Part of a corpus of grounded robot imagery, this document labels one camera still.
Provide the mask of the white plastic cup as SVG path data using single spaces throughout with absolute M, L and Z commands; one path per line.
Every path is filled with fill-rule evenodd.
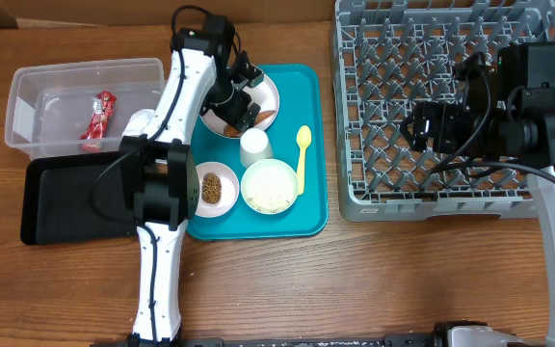
M 273 149 L 264 130 L 249 128 L 240 137 L 240 162 L 248 168 L 257 161 L 272 159 Z

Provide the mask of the small pink plate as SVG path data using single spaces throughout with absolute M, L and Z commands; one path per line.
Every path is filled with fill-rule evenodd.
M 239 180 L 235 172 L 227 165 L 219 162 L 205 162 L 196 166 L 200 184 L 200 198 L 196 215 L 203 218 L 216 218 L 223 216 L 235 204 L 239 197 Z M 222 196 L 217 204 L 205 203 L 201 198 L 202 178 L 208 174 L 216 174 L 222 182 Z

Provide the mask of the brown food scraps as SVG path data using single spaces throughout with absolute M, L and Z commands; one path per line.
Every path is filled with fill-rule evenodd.
M 222 182 L 215 173 L 207 173 L 202 178 L 201 198 L 205 203 L 217 204 L 222 196 Z

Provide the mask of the pale green bowl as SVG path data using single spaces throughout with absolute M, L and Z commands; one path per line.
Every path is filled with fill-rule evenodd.
M 295 171 L 277 159 L 263 159 L 249 166 L 242 176 L 240 190 L 248 207 L 264 215 L 286 211 L 299 195 Z

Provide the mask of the red snack wrapper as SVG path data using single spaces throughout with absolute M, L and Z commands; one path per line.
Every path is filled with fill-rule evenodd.
M 80 136 L 80 140 L 91 140 L 80 148 L 84 152 L 99 152 L 101 143 L 98 141 L 105 136 L 108 123 L 115 113 L 117 98 L 108 91 L 102 91 L 92 99 L 92 117 L 87 130 Z

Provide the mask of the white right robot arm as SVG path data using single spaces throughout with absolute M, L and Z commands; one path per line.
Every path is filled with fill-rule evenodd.
M 474 53 L 453 69 L 464 82 L 459 104 L 418 101 L 400 132 L 410 149 L 445 154 L 434 173 L 477 168 L 525 174 L 537 208 L 548 281 L 544 345 L 555 346 L 555 42 L 510 44 L 488 65 Z

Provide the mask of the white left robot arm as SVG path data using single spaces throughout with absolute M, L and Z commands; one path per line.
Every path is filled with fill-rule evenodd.
M 171 28 L 166 88 L 152 115 L 130 119 L 116 162 L 141 247 L 139 306 L 126 346 L 175 346 L 179 340 L 182 242 L 200 198 L 191 148 L 198 118 L 212 112 L 243 132 L 260 112 L 248 91 L 264 73 L 242 50 L 232 22 L 207 13 L 198 30 Z

